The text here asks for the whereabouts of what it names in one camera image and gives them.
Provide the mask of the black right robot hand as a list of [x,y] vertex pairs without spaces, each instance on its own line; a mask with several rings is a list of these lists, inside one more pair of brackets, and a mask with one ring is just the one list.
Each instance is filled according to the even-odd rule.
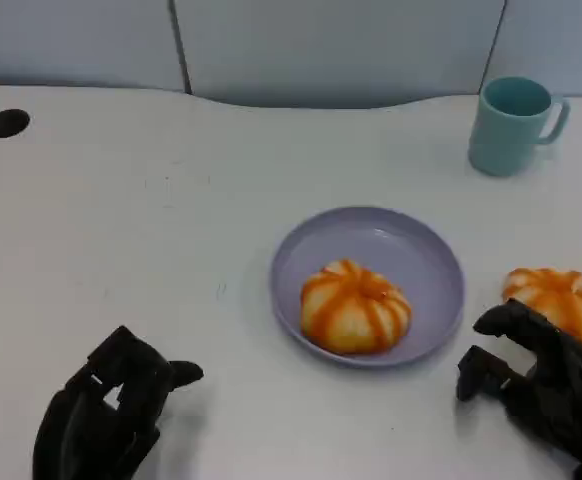
[[507,337],[536,362],[521,375],[473,345],[458,363],[456,399],[483,394],[499,401],[518,428],[577,460],[572,477],[582,479],[582,341],[515,299],[487,310],[473,329]]

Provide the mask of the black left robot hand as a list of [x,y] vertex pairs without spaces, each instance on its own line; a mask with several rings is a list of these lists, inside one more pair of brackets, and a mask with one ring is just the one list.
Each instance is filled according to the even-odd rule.
[[204,376],[118,327],[50,401],[33,449],[34,479],[130,479],[160,438],[167,397]]

